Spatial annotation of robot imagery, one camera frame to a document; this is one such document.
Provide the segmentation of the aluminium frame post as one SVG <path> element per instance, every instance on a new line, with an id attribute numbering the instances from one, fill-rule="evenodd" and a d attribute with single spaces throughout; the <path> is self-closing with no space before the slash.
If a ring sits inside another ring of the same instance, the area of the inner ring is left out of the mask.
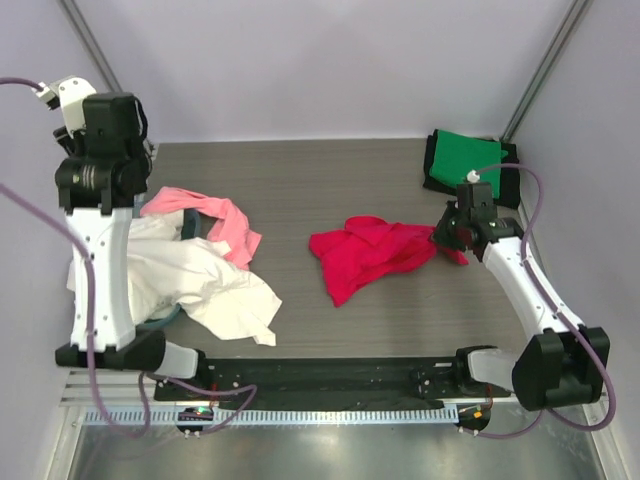
<path id="1" fill-rule="evenodd" d="M 90 62 L 96 69 L 105 89 L 110 92 L 123 92 L 121 83 L 117 79 L 89 23 L 81 12 L 78 2 L 75 0 L 57 0 L 56 3 L 69 22 Z"/>
<path id="2" fill-rule="evenodd" d="M 500 136 L 503 142 L 513 142 L 513 138 L 533 107 L 537 97 L 542 92 L 592 4 L 592 0 L 573 0 L 570 3 Z"/>

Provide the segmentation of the magenta red t-shirt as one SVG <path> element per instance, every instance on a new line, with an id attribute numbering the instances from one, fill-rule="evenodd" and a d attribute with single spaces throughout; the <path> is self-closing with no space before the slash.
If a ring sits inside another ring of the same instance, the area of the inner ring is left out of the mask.
<path id="1" fill-rule="evenodd" d="M 333 305 L 341 307 L 365 286 L 390 274 L 411 273 L 442 254 L 456 265 L 469 261 L 457 250 L 437 245 L 430 225 L 354 216 L 338 230 L 314 233 L 308 247 L 320 261 Z"/>

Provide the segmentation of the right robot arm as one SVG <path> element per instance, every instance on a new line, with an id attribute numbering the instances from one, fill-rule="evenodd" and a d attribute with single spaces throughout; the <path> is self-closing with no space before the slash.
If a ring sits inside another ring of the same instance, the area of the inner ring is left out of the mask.
<path id="1" fill-rule="evenodd" d="M 453 388 L 473 395 L 485 384 L 512 392 L 528 411 L 594 403 L 603 391 L 610 350 L 600 327 L 587 327 L 553 289 L 513 218 L 502 218 L 487 182 L 458 185 L 433 234 L 453 252 L 470 251 L 495 277 L 514 308 L 527 344 L 517 353 L 461 348 Z"/>

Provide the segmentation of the left aluminium frame post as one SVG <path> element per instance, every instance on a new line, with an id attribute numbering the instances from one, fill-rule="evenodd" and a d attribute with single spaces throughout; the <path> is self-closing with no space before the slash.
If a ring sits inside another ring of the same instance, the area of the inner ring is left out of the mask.
<path id="1" fill-rule="evenodd" d="M 110 92 L 123 92 L 121 83 L 117 79 L 89 23 L 81 12 L 78 2 L 75 0 L 57 0 L 56 3 L 69 22 L 90 62 L 96 69 L 105 89 Z"/>

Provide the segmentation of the folded green t-shirt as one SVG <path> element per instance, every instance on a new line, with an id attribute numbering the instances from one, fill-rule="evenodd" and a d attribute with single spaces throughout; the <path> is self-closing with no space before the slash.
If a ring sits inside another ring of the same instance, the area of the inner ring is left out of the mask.
<path id="1" fill-rule="evenodd" d="M 507 151 L 499 142 L 439 130 L 428 173 L 431 179 L 455 188 L 470 171 L 499 164 L 506 156 Z"/>

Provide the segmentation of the white t-shirt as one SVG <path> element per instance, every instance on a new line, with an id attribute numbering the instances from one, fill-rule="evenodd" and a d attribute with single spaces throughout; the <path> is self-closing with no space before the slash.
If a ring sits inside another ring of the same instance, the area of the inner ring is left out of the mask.
<path id="1" fill-rule="evenodd" d="M 270 324 L 282 302 L 258 275 L 224 258 L 226 242 L 129 240 L 134 219 L 129 209 L 109 216 L 75 209 L 66 218 L 81 243 L 68 283 L 75 293 L 72 344 L 85 350 L 92 338 L 97 352 L 120 349 L 163 305 L 179 304 L 221 340 L 275 345 Z"/>

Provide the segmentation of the aluminium front rail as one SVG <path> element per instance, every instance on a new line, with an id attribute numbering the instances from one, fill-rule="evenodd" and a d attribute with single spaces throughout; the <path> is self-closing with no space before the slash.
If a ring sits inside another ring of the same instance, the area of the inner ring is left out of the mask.
<path id="1" fill-rule="evenodd" d="M 155 402 L 194 402 L 205 401 L 205 396 L 201 395 L 201 390 L 207 390 L 202 388 L 196 388 L 195 391 L 177 386 L 173 383 L 167 383 L 164 386 L 159 386 L 156 382 L 150 378 L 140 379 L 137 374 L 132 372 L 114 372 L 101 370 L 97 374 L 97 384 L 99 386 L 99 392 L 102 395 L 103 400 L 110 404 L 116 405 L 124 403 L 127 400 L 133 400 L 138 395 L 137 387 L 143 385 L 146 394 Z M 236 409 L 244 401 L 245 397 L 242 394 L 236 394 L 235 389 L 223 392 L 223 397 L 219 400 L 220 407 L 224 409 Z M 497 400 L 506 400 L 507 402 L 513 402 L 514 396 L 510 394 L 507 398 L 496 398 Z M 483 401 L 484 398 L 459 398 L 448 399 L 443 402 L 444 406 L 447 402 L 454 402 L 456 400 L 462 401 Z"/>

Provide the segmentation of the right aluminium frame post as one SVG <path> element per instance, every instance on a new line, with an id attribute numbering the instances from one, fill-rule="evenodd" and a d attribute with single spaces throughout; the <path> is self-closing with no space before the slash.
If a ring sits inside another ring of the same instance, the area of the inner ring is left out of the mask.
<path id="1" fill-rule="evenodd" d="M 500 136 L 503 142 L 513 142 L 513 138 L 533 107 L 537 97 L 542 92 L 592 4 L 592 0 L 573 0 L 570 3 Z"/>

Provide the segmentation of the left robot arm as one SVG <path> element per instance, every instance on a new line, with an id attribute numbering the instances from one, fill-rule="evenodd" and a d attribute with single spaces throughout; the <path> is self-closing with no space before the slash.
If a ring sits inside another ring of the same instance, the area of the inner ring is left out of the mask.
<path id="1" fill-rule="evenodd" d="M 58 98 L 69 138 L 55 182 L 66 225 L 79 243 L 73 252 L 73 330 L 55 361 L 175 377 L 187 396 L 203 398 L 213 375 L 199 365 L 202 354 L 136 326 L 130 313 L 129 228 L 152 166 L 141 102 L 131 93 L 98 93 L 77 81 L 60 87 Z"/>

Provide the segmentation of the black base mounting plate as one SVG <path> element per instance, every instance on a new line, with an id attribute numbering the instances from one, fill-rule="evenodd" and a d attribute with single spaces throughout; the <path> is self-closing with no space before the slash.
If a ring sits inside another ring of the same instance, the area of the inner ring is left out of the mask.
<path id="1" fill-rule="evenodd" d="M 255 385 L 250 410 L 400 411 L 438 409 L 448 399 L 491 394 L 496 386 L 465 380 L 453 357 L 210 359 L 188 383 L 228 391 Z"/>

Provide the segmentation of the light pink t-shirt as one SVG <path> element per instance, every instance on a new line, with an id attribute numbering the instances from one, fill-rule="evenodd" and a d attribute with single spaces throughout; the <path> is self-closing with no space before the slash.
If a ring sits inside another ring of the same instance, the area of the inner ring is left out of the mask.
<path id="1" fill-rule="evenodd" d="M 207 234 L 210 242 L 226 242 L 230 250 L 224 258 L 244 270 L 259 247 L 262 236 L 251 229 L 248 217 L 229 198 L 209 197 L 177 187 L 162 187 L 141 208 L 141 215 L 168 214 L 193 209 L 215 220 Z"/>

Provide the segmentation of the folded black t-shirt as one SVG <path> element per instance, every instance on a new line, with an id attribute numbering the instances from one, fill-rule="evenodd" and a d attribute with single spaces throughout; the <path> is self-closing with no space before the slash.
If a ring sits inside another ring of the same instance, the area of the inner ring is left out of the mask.
<path id="1" fill-rule="evenodd" d="M 429 177 L 428 169 L 432 164 L 433 155 L 435 150 L 436 133 L 439 129 L 433 131 L 427 137 L 425 155 L 423 162 L 424 182 L 423 187 L 425 189 L 444 193 L 450 196 L 456 195 L 456 187 L 446 187 L 441 183 L 431 179 Z M 519 159 L 517 156 L 517 148 L 513 144 L 499 142 L 502 147 L 507 151 L 507 156 L 499 164 L 518 164 Z M 517 209 L 520 204 L 520 173 L 517 169 L 496 169 L 488 173 L 481 175 L 483 181 L 489 182 L 492 185 L 494 203 L 496 205 L 506 207 L 509 209 Z"/>

